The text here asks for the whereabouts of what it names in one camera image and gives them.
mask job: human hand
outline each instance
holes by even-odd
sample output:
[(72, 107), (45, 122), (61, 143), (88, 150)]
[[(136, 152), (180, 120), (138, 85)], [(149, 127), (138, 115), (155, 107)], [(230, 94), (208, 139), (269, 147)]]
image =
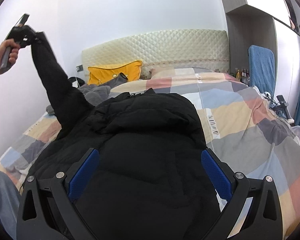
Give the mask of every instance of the human hand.
[(12, 47), (12, 51), (9, 55), (9, 62), (11, 63), (11, 66), (13, 66), (18, 58), (20, 45), (16, 44), (13, 39), (3, 41), (0, 45), (0, 63), (6, 47)]

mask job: jeans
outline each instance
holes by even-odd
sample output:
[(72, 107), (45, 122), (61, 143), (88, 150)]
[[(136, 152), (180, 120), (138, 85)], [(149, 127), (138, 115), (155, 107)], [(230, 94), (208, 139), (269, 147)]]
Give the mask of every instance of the jeans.
[(21, 195), (12, 180), (0, 171), (0, 223), (6, 232), (17, 239), (17, 216)]

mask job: wall switch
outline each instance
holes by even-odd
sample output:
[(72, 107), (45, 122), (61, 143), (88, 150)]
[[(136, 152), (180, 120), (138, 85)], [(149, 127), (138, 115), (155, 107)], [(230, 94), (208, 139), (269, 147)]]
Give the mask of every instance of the wall switch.
[(77, 69), (77, 72), (83, 71), (83, 66), (82, 65), (77, 66), (76, 69)]

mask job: black jacket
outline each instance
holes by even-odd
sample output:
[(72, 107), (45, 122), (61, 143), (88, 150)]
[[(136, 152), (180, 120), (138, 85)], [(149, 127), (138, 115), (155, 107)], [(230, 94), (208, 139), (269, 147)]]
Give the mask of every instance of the black jacket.
[(220, 209), (201, 166), (206, 143), (194, 106), (178, 94), (150, 89), (92, 107), (66, 84), (39, 35), (33, 59), (62, 130), (29, 175), (52, 178), (95, 148), (100, 164), (75, 206), (100, 240), (203, 237)]

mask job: headboard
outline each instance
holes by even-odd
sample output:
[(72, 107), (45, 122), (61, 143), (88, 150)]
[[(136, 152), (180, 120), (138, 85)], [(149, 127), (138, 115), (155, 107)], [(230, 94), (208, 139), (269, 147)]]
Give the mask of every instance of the headboard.
[(226, 31), (186, 29), (133, 35), (108, 41), (82, 51), (85, 78), (88, 67), (142, 60), (141, 78), (150, 78), (150, 69), (194, 64), (220, 72), (229, 71), (229, 42)]

